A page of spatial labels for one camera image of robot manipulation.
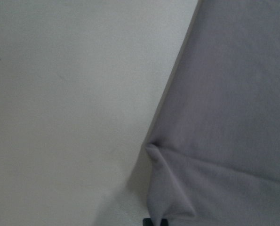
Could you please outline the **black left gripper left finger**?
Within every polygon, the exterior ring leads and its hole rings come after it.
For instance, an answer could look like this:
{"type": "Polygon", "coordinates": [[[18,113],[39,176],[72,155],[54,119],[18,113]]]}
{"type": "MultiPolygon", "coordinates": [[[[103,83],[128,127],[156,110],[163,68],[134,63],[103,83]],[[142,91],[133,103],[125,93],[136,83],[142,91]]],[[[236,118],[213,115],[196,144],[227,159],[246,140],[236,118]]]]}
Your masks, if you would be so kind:
{"type": "Polygon", "coordinates": [[[153,222],[150,218],[144,218],[142,223],[143,223],[143,226],[153,226],[153,222]]]}

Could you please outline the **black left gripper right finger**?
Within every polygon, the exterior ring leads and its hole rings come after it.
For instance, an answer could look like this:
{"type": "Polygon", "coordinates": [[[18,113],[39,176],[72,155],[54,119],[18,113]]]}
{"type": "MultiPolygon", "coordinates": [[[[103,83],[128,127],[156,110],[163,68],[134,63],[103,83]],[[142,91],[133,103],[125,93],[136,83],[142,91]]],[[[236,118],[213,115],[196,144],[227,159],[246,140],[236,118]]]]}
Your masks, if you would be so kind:
{"type": "Polygon", "coordinates": [[[163,219],[161,220],[161,222],[160,222],[160,226],[169,226],[168,220],[165,219],[165,218],[163,218],[163,219]]]}

